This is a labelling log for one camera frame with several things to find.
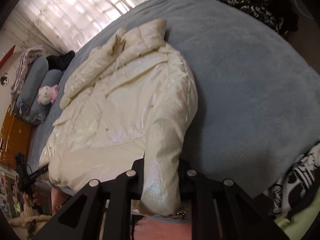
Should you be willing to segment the person's left hand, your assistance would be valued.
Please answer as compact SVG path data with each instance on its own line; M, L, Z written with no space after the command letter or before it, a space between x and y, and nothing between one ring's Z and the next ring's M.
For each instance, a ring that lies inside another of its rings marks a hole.
M38 186L33 187L33 194L23 193L24 207L34 209L34 205L42 205L42 192Z

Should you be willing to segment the person's right hand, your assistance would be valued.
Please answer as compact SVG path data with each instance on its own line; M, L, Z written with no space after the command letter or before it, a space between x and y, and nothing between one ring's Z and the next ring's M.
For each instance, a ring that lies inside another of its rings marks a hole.
M52 188L52 212L56 214L70 195ZM162 239L191 239L191 222L168 223L159 219L143 217L132 227L131 239L162 240Z

